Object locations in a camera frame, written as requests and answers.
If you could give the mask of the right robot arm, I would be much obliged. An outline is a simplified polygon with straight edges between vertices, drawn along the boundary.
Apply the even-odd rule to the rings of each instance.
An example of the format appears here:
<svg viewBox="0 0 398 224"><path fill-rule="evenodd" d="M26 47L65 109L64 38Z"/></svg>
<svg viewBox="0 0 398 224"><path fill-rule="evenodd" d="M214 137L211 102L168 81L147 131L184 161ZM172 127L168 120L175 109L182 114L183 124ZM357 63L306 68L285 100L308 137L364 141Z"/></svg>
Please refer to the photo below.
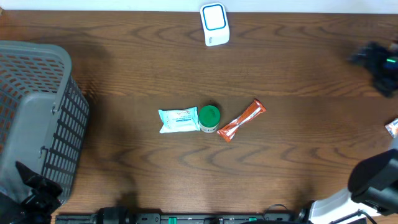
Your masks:
<svg viewBox="0 0 398 224"><path fill-rule="evenodd" d="M349 61L371 75L372 86L384 97L397 95L397 41L385 47L369 42ZM331 197L310 202L294 223L374 223L376 216L397 213L397 120L386 124L392 136L390 148L359 162L347 188Z"/></svg>

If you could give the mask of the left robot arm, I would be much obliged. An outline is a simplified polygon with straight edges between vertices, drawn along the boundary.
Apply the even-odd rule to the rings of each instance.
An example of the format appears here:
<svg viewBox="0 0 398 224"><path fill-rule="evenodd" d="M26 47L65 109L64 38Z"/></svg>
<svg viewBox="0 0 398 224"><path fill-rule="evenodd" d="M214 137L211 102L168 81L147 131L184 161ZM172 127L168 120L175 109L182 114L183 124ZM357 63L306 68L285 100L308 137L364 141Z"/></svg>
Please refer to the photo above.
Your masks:
<svg viewBox="0 0 398 224"><path fill-rule="evenodd" d="M63 192L61 186L34 172L23 163L15 162L18 176L31 193L22 202L17 202L1 193L1 224L48 224L48 223L117 223L135 224L137 218L126 207L104 207L95 213L60 212L58 196Z"/></svg>

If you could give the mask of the teal wet wipes pack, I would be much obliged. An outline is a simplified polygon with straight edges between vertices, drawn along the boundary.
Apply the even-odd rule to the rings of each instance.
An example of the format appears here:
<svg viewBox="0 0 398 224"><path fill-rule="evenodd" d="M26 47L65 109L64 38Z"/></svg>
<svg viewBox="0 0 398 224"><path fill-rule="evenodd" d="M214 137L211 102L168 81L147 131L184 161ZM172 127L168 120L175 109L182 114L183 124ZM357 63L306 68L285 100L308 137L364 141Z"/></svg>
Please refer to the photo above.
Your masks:
<svg viewBox="0 0 398 224"><path fill-rule="evenodd" d="M184 110L158 110L163 123L159 133L199 131L197 107Z"/></svg>

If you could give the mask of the green lid jar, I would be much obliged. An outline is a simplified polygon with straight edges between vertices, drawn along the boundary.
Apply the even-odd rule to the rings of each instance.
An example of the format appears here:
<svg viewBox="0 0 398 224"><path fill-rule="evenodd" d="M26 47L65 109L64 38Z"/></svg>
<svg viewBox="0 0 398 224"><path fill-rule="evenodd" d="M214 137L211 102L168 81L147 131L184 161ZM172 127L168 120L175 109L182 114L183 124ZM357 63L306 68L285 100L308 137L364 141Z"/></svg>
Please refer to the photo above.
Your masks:
<svg viewBox="0 0 398 224"><path fill-rule="evenodd" d="M200 129L205 133L213 133L218 129L221 119L219 109L213 105L204 106L198 114Z"/></svg>

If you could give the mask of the red snack bar wrapper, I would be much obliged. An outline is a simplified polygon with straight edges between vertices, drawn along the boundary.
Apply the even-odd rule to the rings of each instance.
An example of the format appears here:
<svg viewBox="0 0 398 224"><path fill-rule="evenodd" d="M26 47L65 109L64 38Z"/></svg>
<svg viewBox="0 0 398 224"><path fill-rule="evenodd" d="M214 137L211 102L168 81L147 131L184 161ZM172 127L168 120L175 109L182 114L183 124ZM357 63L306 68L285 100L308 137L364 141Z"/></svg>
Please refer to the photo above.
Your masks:
<svg viewBox="0 0 398 224"><path fill-rule="evenodd" d="M217 133L226 142L230 142L240 126L253 120L256 116L264 112L266 112L264 105L259 100L254 100L240 116L223 128L217 130Z"/></svg>

